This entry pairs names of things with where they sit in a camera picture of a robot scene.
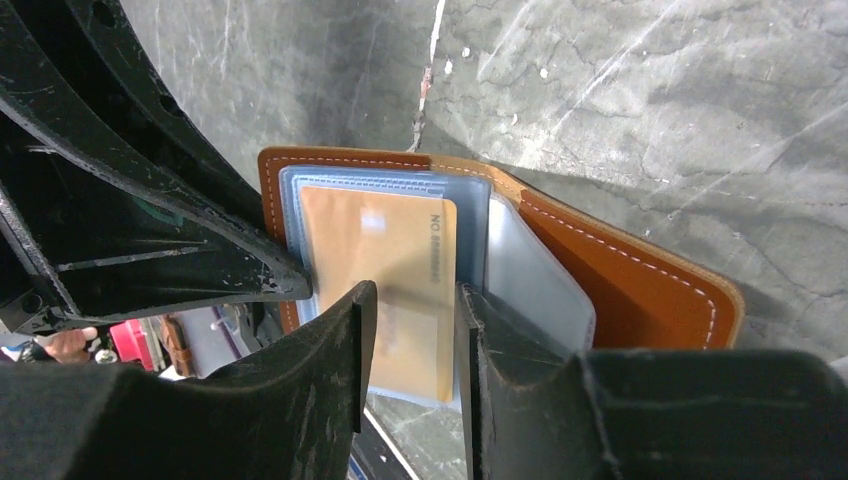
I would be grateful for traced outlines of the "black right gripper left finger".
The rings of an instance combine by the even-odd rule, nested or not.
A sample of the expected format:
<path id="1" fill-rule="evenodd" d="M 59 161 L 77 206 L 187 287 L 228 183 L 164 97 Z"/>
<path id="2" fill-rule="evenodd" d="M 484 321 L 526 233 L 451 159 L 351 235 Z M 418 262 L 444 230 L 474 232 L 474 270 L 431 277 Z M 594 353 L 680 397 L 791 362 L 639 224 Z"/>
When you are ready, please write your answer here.
<path id="1" fill-rule="evenodd" d="M 204 379 L 126 364 L 7 363 L 5 479 L 342 479 L 360 431 L 377 289 Z"/>

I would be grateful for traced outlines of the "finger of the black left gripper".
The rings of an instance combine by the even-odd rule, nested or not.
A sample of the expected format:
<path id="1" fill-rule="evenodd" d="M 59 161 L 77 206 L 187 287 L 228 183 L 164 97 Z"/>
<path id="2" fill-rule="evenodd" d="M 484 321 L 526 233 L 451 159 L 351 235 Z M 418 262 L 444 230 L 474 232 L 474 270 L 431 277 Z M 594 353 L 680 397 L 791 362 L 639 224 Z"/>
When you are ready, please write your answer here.
<path id="1" fill-rule="evenodd" d="M 40 332 L 296 300 L 303 266 L 117 1 L 1 5 L 1 318 Z"/>

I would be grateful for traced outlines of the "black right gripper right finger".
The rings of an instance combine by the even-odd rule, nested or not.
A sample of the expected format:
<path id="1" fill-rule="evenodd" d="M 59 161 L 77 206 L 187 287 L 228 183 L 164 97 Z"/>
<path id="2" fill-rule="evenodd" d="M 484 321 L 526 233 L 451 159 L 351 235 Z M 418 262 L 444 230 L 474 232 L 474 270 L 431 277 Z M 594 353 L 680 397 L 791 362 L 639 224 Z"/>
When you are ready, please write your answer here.
<path id="1" fill-rule="evenodd" d="M 787 350 L 560 357 L 471 286 L 455 301 L 472 479 L 843 479 L 847 385 Z"/>

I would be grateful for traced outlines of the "brown leather card holder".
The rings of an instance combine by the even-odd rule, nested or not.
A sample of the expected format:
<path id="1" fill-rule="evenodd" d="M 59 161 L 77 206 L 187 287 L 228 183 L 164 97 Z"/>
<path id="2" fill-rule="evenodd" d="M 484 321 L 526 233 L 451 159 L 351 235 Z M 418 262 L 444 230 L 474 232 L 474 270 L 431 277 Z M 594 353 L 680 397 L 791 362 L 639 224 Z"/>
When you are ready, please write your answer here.
<path id="1" fill-rule="evenodd" d="M 278 174 L 290 165 L 433 171 L 479 177 L 505 196 L 596 312 L 600 348 L 723 349 L 745 316 L 726 278 L 566 205 L 479 160 L 437 154 L 331 147 L 268 147 L 258 156 L 267 231 L 284 239 Z"/>

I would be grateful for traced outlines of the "gold credit card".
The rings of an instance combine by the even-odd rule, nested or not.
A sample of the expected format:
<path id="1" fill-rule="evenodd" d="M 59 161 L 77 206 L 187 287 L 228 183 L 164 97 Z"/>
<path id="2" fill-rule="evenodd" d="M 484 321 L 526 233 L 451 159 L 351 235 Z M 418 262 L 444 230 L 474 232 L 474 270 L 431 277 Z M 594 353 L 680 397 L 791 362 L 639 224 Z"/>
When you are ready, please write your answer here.
<path id="1" fill-rule="evenodd" d="M 457 208 L 443 198 L 305 186 L 300 191 L 320 310 L 354 284 L 377 287 L 370 384 L 453 397 Z"/>

